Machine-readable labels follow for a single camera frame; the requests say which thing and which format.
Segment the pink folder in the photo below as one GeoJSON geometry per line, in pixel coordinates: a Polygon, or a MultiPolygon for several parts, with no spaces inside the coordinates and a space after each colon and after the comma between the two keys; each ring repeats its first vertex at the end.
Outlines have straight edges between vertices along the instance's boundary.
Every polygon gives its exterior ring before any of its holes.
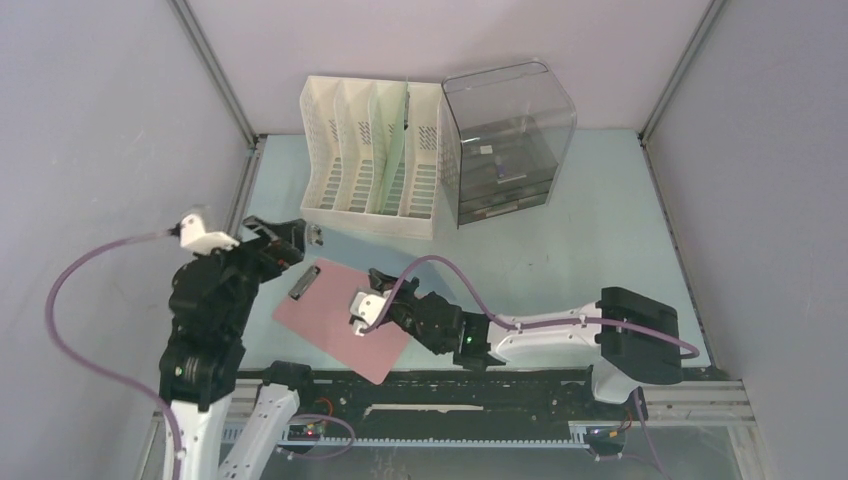
{"type": "Polygon", "coordinates": [[[369,382],[383,383],[410,342],[389,323],[362,336],[350,323],[350,305],[369,286],[366,273],[325,259],[316,260],[296,283],[298,298],[284,297],[272,318],[307,343],[369,382]]]}

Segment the purple marker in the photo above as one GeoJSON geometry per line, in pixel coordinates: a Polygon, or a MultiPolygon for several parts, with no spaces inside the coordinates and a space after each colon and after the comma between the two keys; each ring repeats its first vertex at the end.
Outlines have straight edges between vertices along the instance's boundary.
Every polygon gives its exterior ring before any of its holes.
{"type": "Polygon", "coordinates": [[[495,158],[497,181],[499,183],[506,182],[509,177],[509,170],[504,160],[500,157],[495,158]]]}

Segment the smoky transparent drawer cabinet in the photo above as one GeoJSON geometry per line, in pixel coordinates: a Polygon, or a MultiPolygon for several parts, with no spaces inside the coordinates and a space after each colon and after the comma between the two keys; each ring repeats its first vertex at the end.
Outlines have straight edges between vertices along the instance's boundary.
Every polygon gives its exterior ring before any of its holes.
{"type": "Polygon", "coordinates": [[[577,125],[574,102],[540,59],[457,74],[441,83],[456,159],[444,169],[458,226],[549,202],[577,125]],[[497,181],[495,158],[509,177],[497,181]]]}

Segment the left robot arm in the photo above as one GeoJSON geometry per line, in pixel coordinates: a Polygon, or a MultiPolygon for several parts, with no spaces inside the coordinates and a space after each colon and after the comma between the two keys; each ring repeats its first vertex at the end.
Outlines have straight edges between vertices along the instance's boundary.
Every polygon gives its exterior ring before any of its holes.
{"type": "Polygon", "coordinates": [[[159,361],[165,479],[259,478],[287,423],[316,403],[309,366],[272,363],[247,424],[226,458],[219,457],[254,300],[262,284],[303,260],[308,241],[302,219],[269,223],[250,216],[243,224],[253,239],[211,231],[197,213],[175,227],[194,258],[172,278],[172,330],[159,361]]]}

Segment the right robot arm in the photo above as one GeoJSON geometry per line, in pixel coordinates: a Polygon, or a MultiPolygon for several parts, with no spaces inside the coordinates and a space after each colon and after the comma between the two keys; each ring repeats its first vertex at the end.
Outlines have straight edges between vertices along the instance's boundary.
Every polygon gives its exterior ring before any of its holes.
{"type": "Polygon", "coordinates": [[[599,300],[534,316],[489,317],[417,293],[417,279],[399,280],[376,269],[349,311],[358,336],[397,326],[435,355],[483,372],[495,366],[554,367],[571,354],[589,359],[589,384],[581,392],[585,411],[606,418],[645,385],[683,379],[676,310],[623,287],[605,287],[599,300]]]}

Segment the green clipboard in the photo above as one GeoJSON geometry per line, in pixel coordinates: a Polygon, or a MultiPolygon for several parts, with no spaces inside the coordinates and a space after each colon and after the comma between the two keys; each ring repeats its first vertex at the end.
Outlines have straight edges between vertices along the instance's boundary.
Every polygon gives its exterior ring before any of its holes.
{"type": "Polygon", "coordinates": [[[368,101],[373,176],[366,212],[384,212],[403,158],[409,109],[409,84],[375,81],[368,101]]]}

